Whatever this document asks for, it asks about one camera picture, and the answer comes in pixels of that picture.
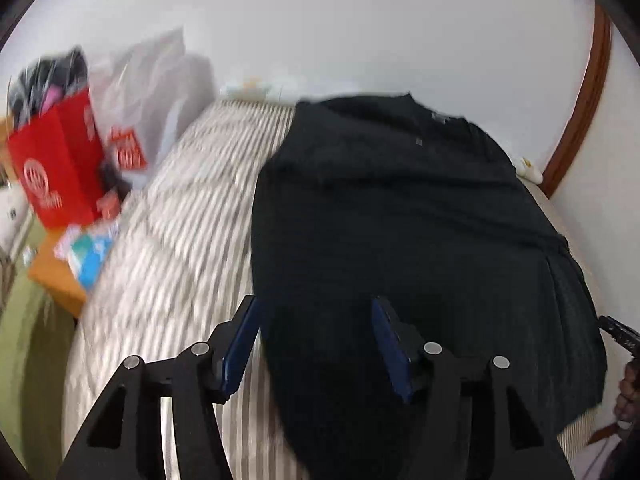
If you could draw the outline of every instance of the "plastic bag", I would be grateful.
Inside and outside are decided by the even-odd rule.
[[[89,94],[100,139],[134,189],[214,99],[210,68],[186,54],[181,29],[90,60]]]

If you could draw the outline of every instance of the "human hand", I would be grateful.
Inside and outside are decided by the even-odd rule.
[[[640,414],[640,359],[634,359],[625,367],[625,378],[620,381],[620,394],[613,413],[618,420],[633,422]]]

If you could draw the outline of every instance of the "black clothing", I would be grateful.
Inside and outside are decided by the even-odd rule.
[[[412,409],[376,347],[376,295],[458,356],[506,356],[543,431],[600,401],[606,357],[582,271],[474,124],[409,95],[300,103],[252,219],[271,387],[313,478],[398,474]]]

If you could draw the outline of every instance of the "metal screw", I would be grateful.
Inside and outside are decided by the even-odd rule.
[[[209,351],[209,345],[203,341],[196,343],[191,347],[191,353],[194,355],[203,355]]]
[[[440,346],[438,343],[434,343],[433,341],[429,341],[428,343],[424,344],[424,351],[430,355],[438,355],[442,352],[442,346]]]
[[[509,360],[501,355],[497,355],[496,357],[494,357],[494,366],[496,368],[501,368],[502,370],[506,370],[507,368],[509,368]]]
[[[122,362],[122,365],[127,369],[131,370],[140,364],[140,358],[137,355],[130,355]]]

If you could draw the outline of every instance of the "striped bedsheet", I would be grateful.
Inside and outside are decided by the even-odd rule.
[[[255,184],[293,113],[291,107],[270,104],[213,104],[188,128],[151,183],[128,197],[120,235],[84,306],[68,361],[65,452],[126,356],[138,354],[146,362],[174,357],[206,339],[252,293]],[[284,441],[259,336],[238,393],[214,409],[236,480],[307,477]],[[168,400],[161,416],[165,470],[168,480],[176,480]],[[569,457],[584,446],[592,427],[588,413],[559,437]]]

